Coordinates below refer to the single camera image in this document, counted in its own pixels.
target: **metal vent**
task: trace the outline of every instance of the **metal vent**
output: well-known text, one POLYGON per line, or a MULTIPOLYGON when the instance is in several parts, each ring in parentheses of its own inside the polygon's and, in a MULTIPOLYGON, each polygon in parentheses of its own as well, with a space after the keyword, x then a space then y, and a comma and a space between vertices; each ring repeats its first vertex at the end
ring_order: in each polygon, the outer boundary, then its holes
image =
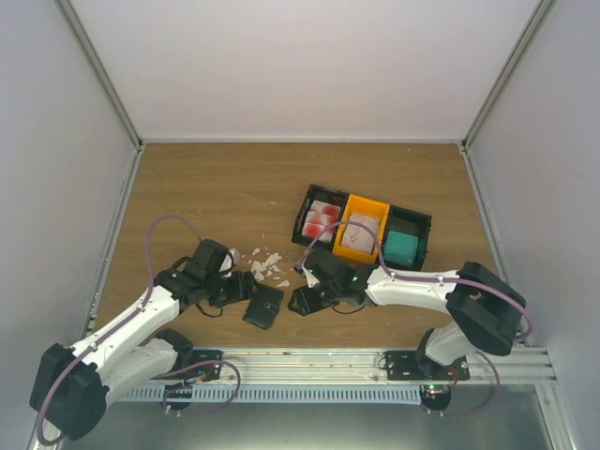
MULTIPOLYGON (((232 386, 194 386, 191 398, 172 401, 220 402, 233 393, 232 386)), ((141 386, 120 401, 161 401, 163 386, 141 386)), ((237 403, 421 403, 418 386, 242 386, 237 403)))

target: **green cloth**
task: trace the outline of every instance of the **green cloth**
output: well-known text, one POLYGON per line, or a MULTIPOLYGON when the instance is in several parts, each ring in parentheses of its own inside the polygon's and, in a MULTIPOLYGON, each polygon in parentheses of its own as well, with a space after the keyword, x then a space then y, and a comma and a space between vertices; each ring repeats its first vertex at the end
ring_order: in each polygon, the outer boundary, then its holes
POLYGON ((392 263, 413 267, 419 247, 419 238, 403 232, 389 232, 385 240, 383 257, 392 263))

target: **wooden tabletop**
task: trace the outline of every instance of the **wooden tabletop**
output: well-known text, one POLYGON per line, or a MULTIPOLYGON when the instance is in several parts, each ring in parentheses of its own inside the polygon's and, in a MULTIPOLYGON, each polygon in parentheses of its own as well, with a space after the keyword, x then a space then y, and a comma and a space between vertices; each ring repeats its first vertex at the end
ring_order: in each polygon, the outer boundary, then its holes
MULTIPOLYGON (((267 253, 278 253, 281 272, 264 282, 290 282, 275 324, 267 331, 242 321, 248 302, 225 307, 217 319, 191 308, 169 323, 196 345, 414 347, 429 328, 446 324, 447 316, 416 307, 369 307, 350 316, 325 310, 308 317, 287 309, 293 289, 305 283, 292 270, 305 248, 293 244, 291 235, 311 183, 432 215, 424 271, 459 269, 466 261, 493 269, 455 145, 150 144, 127 207, 97 326, 143 292, 143 239, 150 223, 166 213, 184 216, 202 237, 238 248, 244 255, 240 270, 248 270, 249 261, 263 262, 267 253), (252 256, 256 248, 260 253, 252 256)), ((185 225, 163 222, 152 239, 155 270, 191 255, 196 246, 185 225)))

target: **wall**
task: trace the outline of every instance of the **wall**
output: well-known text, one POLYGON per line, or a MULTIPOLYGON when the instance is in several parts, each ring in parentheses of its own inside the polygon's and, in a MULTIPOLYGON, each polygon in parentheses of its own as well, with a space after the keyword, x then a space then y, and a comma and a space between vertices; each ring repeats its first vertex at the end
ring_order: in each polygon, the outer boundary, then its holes
POLYGON ((0 15, 0 448, 27 445, 39 357, 79 338, 132 146, 53 2, 0 15))
POLYGON ((462 139, 536 0, 74 0, 146 140, 462 139))
POLYGON ((600 3, 559 1, 475 140, 511 279, 585 448, 600 394, 600 3))

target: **orange bin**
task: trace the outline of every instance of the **orange bin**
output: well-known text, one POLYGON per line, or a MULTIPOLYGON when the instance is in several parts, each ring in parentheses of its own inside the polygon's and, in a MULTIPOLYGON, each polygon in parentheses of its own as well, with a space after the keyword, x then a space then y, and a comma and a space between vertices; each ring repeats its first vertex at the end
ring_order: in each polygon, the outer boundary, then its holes
MULTIPOLYGON (((385 222, 387 221, 387 215, 389 214, 390 205, 387 203, 374 202, 365 197, 359 197, 358 195, 350 194, 346 208, 344 209, 344 215, 342 220, 349 220, 352 213, 364 214, 371 216, 379 220, 379 232, 377 240, 379 243, 383 240, 383 232, 385 230, 385 222)), ((365 253, 363 251, 354 250, 353 248, 342 247, 341 241, 346 231, 346 225, 340 225, 337 230, 336 242, 334 244, 333 253, 341 256, 342 258, 348 258, 349 260, 357 261, 359 263, 374 263, 377 259, 377 246, 373 246, 371 253, 365 253)))

